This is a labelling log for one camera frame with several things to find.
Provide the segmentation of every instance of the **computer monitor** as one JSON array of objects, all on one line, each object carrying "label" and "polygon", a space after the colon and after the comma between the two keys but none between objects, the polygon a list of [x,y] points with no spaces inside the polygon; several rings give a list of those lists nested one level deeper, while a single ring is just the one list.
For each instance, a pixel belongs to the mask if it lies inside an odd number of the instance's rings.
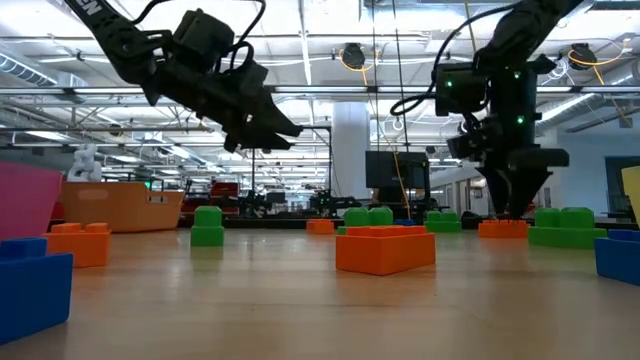
[{"label": "computer monitor", "polygon": [[[429,159],[425,153],[399,152],[398,168],[405,189],[429,189]],[[400,187],[393,152],[367,151],[365,156],[367,187]]]},{"label": "computer monitor", "polygon": [[282,192],[270,192],[267,193],[267,202],[272,204],[286,204],[287,199],[285,193]]}]

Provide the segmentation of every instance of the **white robot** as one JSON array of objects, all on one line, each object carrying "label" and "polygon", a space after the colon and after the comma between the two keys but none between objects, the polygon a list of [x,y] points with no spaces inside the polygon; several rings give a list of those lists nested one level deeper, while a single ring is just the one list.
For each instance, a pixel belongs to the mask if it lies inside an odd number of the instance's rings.
[{"label": "white robot", "polygon": [[98,147],[93,144],[82,145],[73,154],[74,162],[67,181],[69,182],[99,182],[102,180],[102,168],[94,156]]}]

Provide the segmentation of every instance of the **blue block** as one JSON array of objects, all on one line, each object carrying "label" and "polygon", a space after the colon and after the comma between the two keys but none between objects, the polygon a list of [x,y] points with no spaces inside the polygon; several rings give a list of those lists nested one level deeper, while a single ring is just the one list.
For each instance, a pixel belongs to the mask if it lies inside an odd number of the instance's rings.
[{"label": "blue block", "polygon": [[[627,233],[613,236],[629,238]],[[595,254],[598,275],[640,286],[640,241],[599,238]]]},{"label": "blue block", "polygon": [[69,318],[73,255],[45,256],[46,244],[0,241],[0,345]]},{"label": "blue block", "polygon": [[609,230],[609,239],[625,240],[625,241],[640,241],[640,231]]},{"label": "blue block", "polygon": [[400,225],[400,226],[415,226],[416,222],[413,220],[401,219],[401,220],[394,221],[393,224]]}]

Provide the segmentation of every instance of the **orange block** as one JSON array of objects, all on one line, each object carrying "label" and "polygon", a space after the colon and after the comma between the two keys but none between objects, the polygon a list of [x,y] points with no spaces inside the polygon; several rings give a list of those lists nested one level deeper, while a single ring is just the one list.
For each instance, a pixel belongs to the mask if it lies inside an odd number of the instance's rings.
[{"label": "orange block", "polygon": [[109,262],[111,230],[107,224],[82,225],[66,223],[54,225],[47,238],[47,253],[73,254],[73,267],[105,266]]},{"label": "orange block", "polygon": [[529,225],[523,220],[485,220],[478,225],[478,237],[526,239]]},{"label": "orange block", "polygon": [[307,232],[314,235],[332,235],[335,229],[329,219],[311,219],[307,221]]},{"label": "orange block", "polygon": [[336,239],[338,270],[389,275],[435,262],[435,235],[424,226],[347,228]]}]

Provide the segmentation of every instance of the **pink block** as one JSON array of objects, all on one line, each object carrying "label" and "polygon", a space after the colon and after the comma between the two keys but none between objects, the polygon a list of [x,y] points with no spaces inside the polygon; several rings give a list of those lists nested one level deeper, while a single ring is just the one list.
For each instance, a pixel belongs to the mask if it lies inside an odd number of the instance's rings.
[{"label": "pink block", "polygon": [[0,162],[0,240],[46,233],[61,183],[59,171]]}]

